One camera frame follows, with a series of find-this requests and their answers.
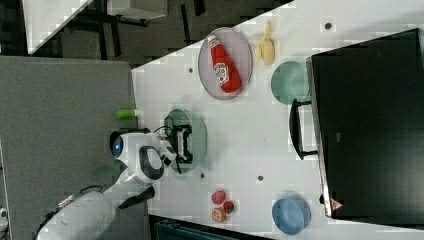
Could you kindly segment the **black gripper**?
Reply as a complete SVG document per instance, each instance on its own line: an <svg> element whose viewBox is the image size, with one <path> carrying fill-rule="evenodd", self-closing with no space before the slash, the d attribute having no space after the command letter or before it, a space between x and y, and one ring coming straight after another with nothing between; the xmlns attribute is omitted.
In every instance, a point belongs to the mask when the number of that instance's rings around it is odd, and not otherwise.
<svg viewBox="0 0 424 240"><path fill-rule="evenodd" d="M188 138L192 134L190 125L174 125L169 135L169 141L177 154L176 162L191 164L193 154L188 150Z"/></svg>

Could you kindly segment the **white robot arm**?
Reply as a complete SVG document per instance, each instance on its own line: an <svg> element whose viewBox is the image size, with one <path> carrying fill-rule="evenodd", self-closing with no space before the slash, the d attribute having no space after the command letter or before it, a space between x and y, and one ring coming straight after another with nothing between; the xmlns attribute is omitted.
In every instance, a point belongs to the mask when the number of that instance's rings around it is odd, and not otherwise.
<svg viewBox="0 0 424 240"><path fill-rule="evenodd" d="M63 200L39 227L33 240L97 240L119 208L129 207L153 189L166 167L192 157L189 125L172 126L164 134L148 130L115 132L113 157L125 165L116 182L103 192L79 192Z"/></svg>

